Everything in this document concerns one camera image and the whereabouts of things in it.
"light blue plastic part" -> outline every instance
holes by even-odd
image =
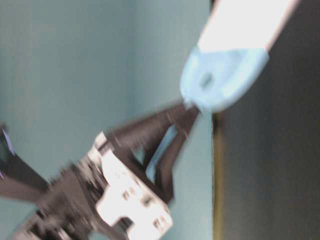
[[[268,60],[264,48],[201,53],[196,46],[184,66],[181,94],[201,111],[222,111],[247,92]]]
[[[14,150],[14,147],[12,146],[11,140],[10,140],[8,134],[5,132],[4,129],[2,129],[2,132],[3,132],[3,135],[4,135],[4,137],[5,137],[6,143],[8,144],[8,148],[9,148],[10,152],[11,152],[12,155],[14,156],[14,155],[15,155],[15,150]]]
[[[159,162],[161,156],[166,151],[168,146],[172,143],[177,133],[178,131],[175,125],[169,127],[162,141],[160,142],[158,148],[156,149],[153,157],[151,158],[150,163],[146,168],[145,174],[149,178],[149,180],[151,180],[152,182],[155,181],[157,163]]]

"light blue wall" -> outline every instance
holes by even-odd
[[[209,15],[208,0],[137,0],[134,114],[179,98],[188,53]],[[174,227],[166,240],[212,239],[212,142],[209,114],[200,117],[174,175]]]
[[[208,0],[1,0],[0,122],[16,152],[50,179],[99,131],[179,98],[208,14]],[[211,160],[204,115],[177,163],[165,239],[212,239]],[[0,239],[31,210],[0,199]]]
[[[128,118],[132,8],[127,0],[1,0],[0,122],[43,177],[78,160]],[[30,212],[0,199],[0,239]]]

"bolt hole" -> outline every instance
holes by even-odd
[[[211,73],[207,73],[202,77],[202,81],[200,83],[201,88],[207,89],[214,82],[214,78]]]

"black wall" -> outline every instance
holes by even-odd
[[[320,240],[319,0],[302,0],[260,78],[222,114],[224,239]]]

